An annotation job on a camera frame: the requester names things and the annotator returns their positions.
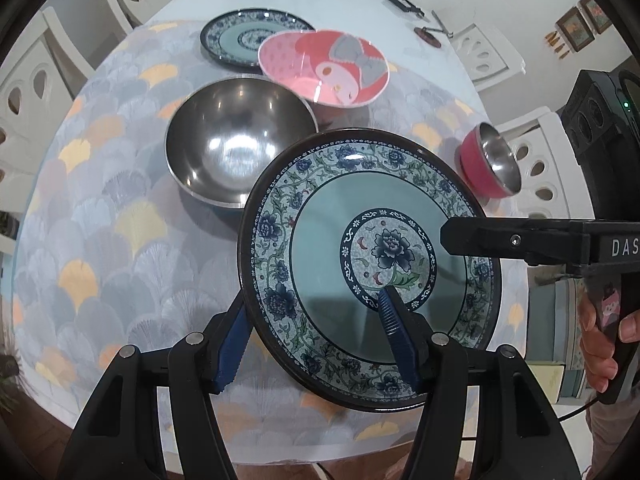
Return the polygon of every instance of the black speaker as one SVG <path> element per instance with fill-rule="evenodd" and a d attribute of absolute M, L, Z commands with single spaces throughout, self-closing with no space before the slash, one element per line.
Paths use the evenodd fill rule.
<path fill-rule="evenodd" d="M 581 70 L 561 115 L 597 219 L 640 221 L 640 136 L 623 72 Z"/>

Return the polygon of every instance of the bowl rim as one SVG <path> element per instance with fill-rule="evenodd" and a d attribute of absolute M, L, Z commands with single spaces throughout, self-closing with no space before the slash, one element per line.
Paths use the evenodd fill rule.
<path fill-rule="evenodd" d="M 322 399 L 329 400 L 330 402 L 349 408 L 350 410 L 358 410 L 360 412 L 401 412 L 404 410 L 419 408 L 424 405 L 429 394 L 416 395 L 415 397 L 400 401 L 392 400 L 389 402 L 375 402 L 373 400 L 357 399 L 347 393 L 337 392 L 330 389 L 328 386 L 325 386 L 321 381 L 295 364 L 293 359 L 287 355 L 286 351 L 271 333 L 267 320 L 264 319 L 264 316 L 260 312 L 260 303 L 252 280 L 251 244 L 254 233 L 253 227 L 255 216 L 258 213 L 262 199 L 268 192 L 272 181 L 278 177 L 281 168 L 284 168 L 289 161 L 294 160 L 300 153 L 303 153 L 312 147 L 319 146 L 320 144 L 329 144 L 334 140 L 341 139 L 361 139 L 364 142 L 368 140 L 389 142 L 412 152 L 415 156 L 418 156 L 418 158 L 438 160 L 442 165 L 440 169 L 443 174 L 445 174 L 447 178 L 452 180 L 459 187 L 461 193 L 476 211 L 478 218 L 486 217 L 484 209 L 478 202 L 478 199 L 462 177 L 459 176 L 452 167 L 441 160 L 437 155 L 430 152 L 427 148 L 410 139 L 399 136 L 398 134 L 374 128 L 350 127 L 328 130 L 315 136 L 299 140 L 295 144 L 289 146 L 286 150 L 280 152 L 280 154 L 271 161 L 271 164 L 267 169 L 262 172 L 249 195 L 246 207 L 242 213 L 242 219 L 238 231 L 238 279 L 240 282 L 240 289 L 242 290 L 242 296 L 244 297 L 244 303 L 247 308 L 247 314 L 250 316 L 250 319 L 254 324 L 257 335 L 280 366 L 284 368 L 290 377 L 294 378 L 299 384 Z M 492 296 L 494 310 L 492 311 L 490 321 L 492 326 L 483 340 L 483 348 L 488 348 L 494 338 L 499 314 L 502 309 L 502 264 L 499 258 L 489 259 L 492 261 L 492 265 L 495 269 L 495 290 Z"/>
<path fill-rule="evenodd" d="M 318 134 L 319 127 L 318 127 L 318 120 L 316 119 L 316 115 L 314 114 L 313 110 L 311 109 L 311 106 L 309 106 L 309 103 L 307 103 L 305 99 L 301 98 L 298 94 L 296 94 L 295 92 L 293 92 L 291 89 L 287 88 L 286 86 L 281 85 L 280 83 L 278 83 L 276 81 L 272 81 L 268 77 L 265 77 L 265 76 L 259 75 L 259 74 L 237 74 L 237 75 L 232 75 L 232 76 L 228 76 L 228 77 L 223 77 L 222 79 L 218 79 L 217 81 L 213 81 L 211 83 L 207 83 L 206 85 L 201 86 L 197 90 L 194 90 L 193 92 L 188 94 L 187 97 L 185 97 L 184 101 L 182 101 L 180 103 L 180 106 L 178 106 L 175 109 L 174 113 L 171 115 L 171 118 L 169 118 L 169 121 L 166 124 L 166 128 L 164 129 L 164 161 L 166 162 L 167 167 L 169 168 L 169 173 L 171 173 L 171 176 L 178 183 L 178 186 L 180 186 L 185 192 L 187 192 L 189 195 L 193 196 L 194 198 L 200 200 L 201 202 L 204 202 L 204 203 L 207 203 L 207 204 L 210 204 L 210 205 L 215 205 L 215 206 L 218 206 L 218 207 L 223 207 L 223 208 L 226 208 L 226 209 L 244 209 L 244 204 L 246 204 L 246 201 L 244 203 L 239 203 L 239 202 L 220 202 L 219 200 L 213 200 L 213 199 L 207 198 L 205 196 L 202 196 L 200 193 L 196 193 L 195 191 L 189 189 L 189 187 L 185 186 L 180 181 L 178 176 L 175 174 L 174 169 L 171 167 L 171 163 L 169 162 L 169 155 L 167 153 L 167 148 L 166 148 L 166 142 L 167 142 L 167 139 L 169 137 L 169 128 L 171 127 L 171 124 L 174 121 L 174 118 L 175 118 L 176 114 L 186 104 L 186 102 L 189 99 L 191 99 L 194 95 L 196 95 L 198 92 L 204 90 L 205 88 L 208 88 L 208 87 L 213 86 L 213 85 L 215 85 L 217 83 L 220 83 L 220 82 L 230 81 L 230 80 L 233 80 L 233 79 L 259 79 L 259 80 L 262 80 L 262 81 L 267 81 L 269 83 L 272 83 L 274 85 L 277 85 L 277 86 L 285 89 L 287 92 L 290 92 L 299 101 L 301 101 L 302 104 L 305 106 L 306 111 L 309 112 L 309 115 L 311 116 L 311 119 L 314 122 L 314 127 L 316 129 L 316 132 L 313 135 L 317 135 Z M 258 176 L 258 179 L 256 179 L 256 182 L 260 179 L 261 176 L 262 176 L 262 174 L 260 174 Z"/>
<path fill-rule="evenodd" d="M 230 65 L 230 66 L 235 66 L 235 67 L 240 67 L 240 68 L 256 68 L 257 66 L 260 66 L 259 62 L 252 62 L 252 61 L 247 61 L 245 63 L 240 63 L 237 61 L 229 61 L 226 60 L 223 56 L 219 56 L 218 54 L 212 52 L 209 47 L 207 46 L 207 43 L 204 41 L 205 40 L 205 32 L 209 30 L 210 26 L 216 22 L 217 20 L 220 20 L 222 18 L 226 18 L 227 16 L 231 16 L 233 14 L 237 14 L 238 12 L 251 12 L 252 10 L 262 10 L 262 11 L 267 11 L 267 12 L 279 12 L 281 14 L 284 14 L 285 16 L 290 16 L 292 18 L 295 18 L 296 20 L 299 20 L 302 23 L 305 23 L 305 25 L 310 27 L 310 30 L 305 30 L 305 32 L 314 32 L 316 30 L 316 28 L 311 25 L 311 23 L 309 23 L 307 20 L 304 20 L 303 18 L 300 18 L 299 16 L 292 14 L 291 12 L 287 12 L 286 10 L 280 10 L 280 9 L 268 9 L 267 7 L 245 7 L 242 9 L 235 9 L 235 10 L 230 10 L 229 12 L 224 12 L 223 14 L 220 14 L 219 16 L 216 16 L 215 18 L 209 20 L 204 27 L 202 27 L 202 30 L 200 31 L 200 44 L 201 46 L 204 48 L 204 50 L 207 51 L 207 53 L 215 60 L 218 60 L 224 64 Z"/>
<path fill-rule="evenodd" d="M 282 85 L 282 83 L 278 82 L 277 80 L 275 80 L 262 66 L 262 63 L 260 62 L 260 53 L 262 52 L 262 48 L 264 47 L 264 45 L 266 43 L 269 42 L 269 40 L 271 40 L 271 38 L 275 38 L 276 36 L 283 36 L 285 34 L 318 34 L 319 32 L 338 32 L 339 34 L 343 34 L 345 36 L 351 36 L 352 38 L 356 38 L 359 41 L 366 41 L 367 43 L 370 44 L 370 46 L 372 46 L 373 48 L 375 48 L 379 53 L 380 56 L 382 56 L 382 59 L 385 61 L 385 65 L 386 65 L 386 81 L 385 81 L 385 85 L 380 89 L 380 92 L 378 92 L 376 95 L 374 95 L 371 99 L 369 99 L 368 101 L 365 101 L 363 103 L 357 103 L 357 104 L 351 104 L 351 105 L 334 105 L 334 104 L 329 104 L 329 103 L 325 103 L 322 101 L 313 101 L 314 104 L 317 105 L 321 105 L 321 106 L 326 106 L 329 108 L 336 108 L 338 110 L 350 110 L 352 108 L 362 108 L 365 106 L 369 106 L 373 101 L 375 101 L 376 99 L 378 99 L 383 92 L 386 90 L 386 87 L 389 85 L 389 82 L 391 81 L 391 70 L 389 68 L 389 61 L 385 56 L 385 53 L 382 52 L 378 47 L 376 47 L 373 43 L 371 43 L 369 40 L 366 40 L 365 38 L 361 38 L 360 36 L 356 36 L 355 34 L 351 34 L 350 32 L 344 32 L 343 30 L 337 30 L 335 28 L 320 28 L 318 30 L 283 30 L 281 32 L 277 32 L 276 34 L 273 34 L 272 36 L 269 36 L 266 40 L 264 40 L 261 44 L 260 47 L 258 48 L 258 65 L 260 66 L 260 69 L 262 70 L 262 73 L 269 77 L 269 79 L 271 79 L 273 82 L 277 82 L 278 84 Z M 304 97 L 300 94 L 297 94 L 301 99 L 304 99 L 306 101 L 310 101 L 310 99 L 308 99 L 307 97 Z"/>
<path fill-rule="evenodd" d="M 498 139 L 500 139 L 500 141 L 503 142 L 507 146 L 507 148 L 509 149 L 509 152 L 511 153 L 511 158 L 513 159 L 513 163 L 516 165 L 516 168 L 518 168 L 518 176 L 520 177 L 519 180 L 518 180 L 518 189 L 514 190 L 514 189 L 511 189 L 509 186 L 507 186 L 507 184 L 505 182 L 503 182 L 498 177 L 498 175 L 495 173 L 494 168 L 491 167 L 491 164 L 489 163 L 489 158 L 488 158 L 487 152 L 482 147 L 481 131 L 482 131 L 482 129 L 486 129 L 486 128 L 490 128 L 493 132 L 495 132 L 496 136 L 498 137 Z M 518 161 L 516 160 L 516 157 L 513 154 L 513 151 L 511 150 L 511 147 L 509 146 L 509 143 L 507 142 L 507 140 L 500 134 L 500 132 L 498 131 L 498 129 L 495 126 L 493 126 L 491 123 L 487 123 L 485 121 L 479 123 L 478 126 L 476 126 L 474 128 L 474 133 L 475 133 L 475 138 L 476 138 L 476 145 L 478 146 L 478 149 L 482 153 L 482 160 L 484 160 L 485 167 L 491 173 L 492 177 L 495 180 L 495 183 L 498 184 L 498 186 L 500 186 L 500 188 L 506 193 L 506 196 L 514 196 L 514 195 L 518 194 L 519 192 L 521 192 L 522 191 L 522 172 L 520 171 L 520 167 L 518 165 Z"/>

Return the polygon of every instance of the pink bowl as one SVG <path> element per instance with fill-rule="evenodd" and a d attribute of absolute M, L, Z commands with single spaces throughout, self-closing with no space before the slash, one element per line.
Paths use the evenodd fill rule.
<path fill-rule="evenodd" d="M 258 62 L 275 82 L 336 108 L 368 105 L 389 83 L 383 54 L 369 41 L 336 30 L 274 34 L 261 44 Z"/>
<path fill-rule="evenodd" d="M 460 146 L 460 165 L 472 190 L 486 198 L 505 198 L 520 192 L 522 176 L 507 141 L 498 130 L 480 123 Z"/>

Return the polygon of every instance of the my melody character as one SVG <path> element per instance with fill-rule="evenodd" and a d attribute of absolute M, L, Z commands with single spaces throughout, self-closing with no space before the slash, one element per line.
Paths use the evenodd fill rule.
<path fill-rule="evenodd" d="M 602 296 L 602 314 L 600 325 L 603 332 L 607 336 L 611 336 L 609 332 L 613 332 L 615 338 L 618 330 L 618 320 L 620 319 L 620 295 L 613 287 L 612 283 L 608 283 L 604 287 L 604 293 Z"/>
<path fill-rule="evenodd" d="M 365 102 L 386 85 L 385 59 L 369 43 L 349 34 L 303 34 L 296 50 L 309 56 L 314 73 L 343 105 L 353 104 L 359 95 Z"/>

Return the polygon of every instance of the screw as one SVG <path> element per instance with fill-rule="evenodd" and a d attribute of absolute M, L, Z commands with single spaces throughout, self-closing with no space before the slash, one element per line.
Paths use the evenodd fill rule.
<path fill-rule="evenodd" d="M 513 346 L 502 345 L 500 347 L 500 353 L 509 359 L 516 357 L 516 349 Z"/>
<path fill-rule="evenodd" d="M 436 332 L 431 336 L 431 341 L 436 343 L 438 346 L 446 346 L 447 343 L 449 343 L 449 336 L 442 332 Z"/>
<path fill-rule="evenodd" d="M 118 352 L 118 354 L 120 354 L 120 357 L 124 357 L 124 358 L 131 357 L 135 353 L 136 353 L 136 347 L 133 345 L 124 345 Z"/>
<path fill-rule="evenodd" d="M 190 345 L 197 345 L 202 343 L 203 339 L 202 332 L 191 332 L 184 340 Z"/>

